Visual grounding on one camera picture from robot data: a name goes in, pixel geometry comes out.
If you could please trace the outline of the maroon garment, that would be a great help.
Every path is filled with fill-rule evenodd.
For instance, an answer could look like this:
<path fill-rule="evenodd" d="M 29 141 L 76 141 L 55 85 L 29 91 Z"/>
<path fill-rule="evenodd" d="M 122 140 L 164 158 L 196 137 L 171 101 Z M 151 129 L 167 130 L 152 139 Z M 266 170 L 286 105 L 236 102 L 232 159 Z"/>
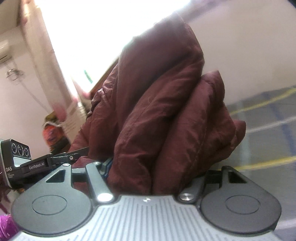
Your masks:
<path fill-rule="evenodd" d="M 203 66 L 200 44 L 177 14 L 135 37 L 92 99 L 70 148 L 89 151 L 73 167 L 112 158 L 114 193 L 176 195 L 227 159 L 246 123 L 230 116 L 220 73 L 203 74 Z"/>

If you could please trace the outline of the colourful bag on shelf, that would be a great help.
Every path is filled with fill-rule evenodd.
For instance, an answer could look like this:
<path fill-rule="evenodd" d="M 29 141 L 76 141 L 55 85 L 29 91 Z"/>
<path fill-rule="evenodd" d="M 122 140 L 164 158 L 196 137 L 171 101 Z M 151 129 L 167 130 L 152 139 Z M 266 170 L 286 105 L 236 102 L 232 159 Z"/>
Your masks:
<path fill-rule="evenodd" d="M 42 135 L 53 155 L 69 151 L 70 142 L 54 111 L 45 117 Z"/>

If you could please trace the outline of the purple garment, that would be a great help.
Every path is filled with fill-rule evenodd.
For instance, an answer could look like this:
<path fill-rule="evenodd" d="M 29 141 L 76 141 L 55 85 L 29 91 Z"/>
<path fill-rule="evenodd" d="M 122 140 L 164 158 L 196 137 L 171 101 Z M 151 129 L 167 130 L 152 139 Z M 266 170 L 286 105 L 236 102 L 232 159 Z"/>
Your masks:
<path fill-rule="evenodd" d="M 9 197 L 10 189 L 1 183 L 1 240 L 11 240 L 19 231 L 11 216 L 14 196 Z"/>

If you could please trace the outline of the floral patterned curtain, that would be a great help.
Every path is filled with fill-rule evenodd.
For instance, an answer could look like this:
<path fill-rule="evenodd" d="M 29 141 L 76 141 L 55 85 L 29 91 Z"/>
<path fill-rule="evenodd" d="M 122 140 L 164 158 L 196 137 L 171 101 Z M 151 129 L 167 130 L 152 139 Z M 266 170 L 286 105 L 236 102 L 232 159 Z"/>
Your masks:
<path fill-rule="evenodd" d="M 46 99 L 70 142 L 86 120 L 86 110 L 71 82 L 62 75 L 40 8 L 36 1 L 20 1 L 23 38 Z"/>

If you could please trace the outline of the grey plaid bed sheet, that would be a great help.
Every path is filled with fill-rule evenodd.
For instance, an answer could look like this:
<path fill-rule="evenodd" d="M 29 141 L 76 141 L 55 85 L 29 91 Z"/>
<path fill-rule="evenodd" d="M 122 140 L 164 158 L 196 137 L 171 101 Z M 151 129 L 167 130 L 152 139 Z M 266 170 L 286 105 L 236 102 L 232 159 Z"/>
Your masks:
<path fill-rule="evenodd" d="M 247 129 L 224 164 L 279 200 L 282 214 L 275 233 L 282 240 L 295 240 L 295 86 L 240 100 L 228 110 Z"/>

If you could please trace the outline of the white air conditioner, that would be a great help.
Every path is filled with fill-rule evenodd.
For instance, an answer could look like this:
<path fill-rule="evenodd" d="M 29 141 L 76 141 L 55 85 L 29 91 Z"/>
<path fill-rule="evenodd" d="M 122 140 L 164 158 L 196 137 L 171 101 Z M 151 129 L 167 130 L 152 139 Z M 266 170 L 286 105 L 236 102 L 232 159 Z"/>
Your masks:
<path fill-rule="evenodd" d="M 8 40 L 0 42 L 0 64 L 11 59 L 11 49 Z"/>

